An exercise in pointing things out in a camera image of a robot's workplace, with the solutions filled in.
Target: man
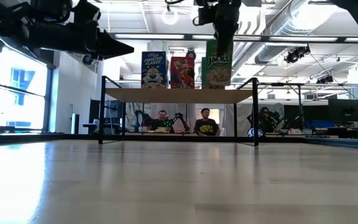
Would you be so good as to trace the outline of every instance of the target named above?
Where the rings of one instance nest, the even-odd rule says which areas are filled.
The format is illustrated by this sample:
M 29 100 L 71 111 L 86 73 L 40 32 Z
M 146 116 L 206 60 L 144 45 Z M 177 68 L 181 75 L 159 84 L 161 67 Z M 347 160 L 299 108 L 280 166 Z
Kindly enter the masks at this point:
M 158 119 L 153 120 L 153 123 L 150 127 L 150 130 L 155 131 L 158 127 L 165 127 L 164 122 L 167 119 L 167 112 L 165 110 L 160 110 L 158 112 Z M 170 133 L 175 133 L 175 130 L 173 130 L 173 127 L 170 126 Z
M 196 121 L 196 125 L 194 127 L 194 132 L 198 134 L 198 136 L 219 136 L 221 134 L 221 130 L 219 126 L 216 124 L 214 119 L 209 119 L 209 109 L 204 108 L 201 110 L 201 115 L 203 119 L 198 119 Z

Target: white wall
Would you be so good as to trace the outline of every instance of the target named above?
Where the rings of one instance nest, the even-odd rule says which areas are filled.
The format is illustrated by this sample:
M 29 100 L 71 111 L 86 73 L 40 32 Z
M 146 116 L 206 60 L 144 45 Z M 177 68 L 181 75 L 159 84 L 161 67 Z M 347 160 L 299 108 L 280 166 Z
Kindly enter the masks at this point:
M 71 133 L 71 107 L 80 115 L 80 124 L 88 123 L 90 101 L 100 100 L 97 88 L 100 75 L 65 52 L 55 52 L 56 71 L 53 73 L 50 131 Z M 80 125 L 80 134 L 88 129 Z

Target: cereal box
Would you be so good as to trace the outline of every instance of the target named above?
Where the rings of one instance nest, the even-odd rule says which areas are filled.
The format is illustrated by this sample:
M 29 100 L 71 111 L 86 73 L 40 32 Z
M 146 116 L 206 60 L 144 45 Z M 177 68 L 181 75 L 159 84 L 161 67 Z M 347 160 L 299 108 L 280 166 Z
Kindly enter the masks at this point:
M 205 74 L 202 77 L 203 86 L 206 88 L 230 85 L 233 43 L 222 55 L 217 54 L 217 46 L 216 40 L 209 40 L 206 43 Z
M 165 52 L 142 52 L 142 88 L 167 87 Z
M 194 89 L 194 58 L 171 58 L 171 88 Z

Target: green cereal box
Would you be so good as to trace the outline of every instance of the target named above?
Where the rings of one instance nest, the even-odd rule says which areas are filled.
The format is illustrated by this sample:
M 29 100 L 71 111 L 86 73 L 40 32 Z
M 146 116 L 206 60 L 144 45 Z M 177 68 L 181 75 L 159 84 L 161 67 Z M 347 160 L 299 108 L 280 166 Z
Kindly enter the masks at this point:
M 203 88 L 224 88 L 230 85 L 233 43 L 220 56 L 216 51 L 217 46 L 216 40 L 209 40 L 206 43 L 206 59 L 204 63 L 201 62 Z

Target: wooden floor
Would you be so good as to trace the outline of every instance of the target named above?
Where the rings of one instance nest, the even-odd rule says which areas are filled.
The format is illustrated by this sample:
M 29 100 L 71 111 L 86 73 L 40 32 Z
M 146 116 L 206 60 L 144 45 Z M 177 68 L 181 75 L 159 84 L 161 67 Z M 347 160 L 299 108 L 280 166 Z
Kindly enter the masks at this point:
M 96 141 L 0 146 L 0 223 L 356 224 L 358 150 Z

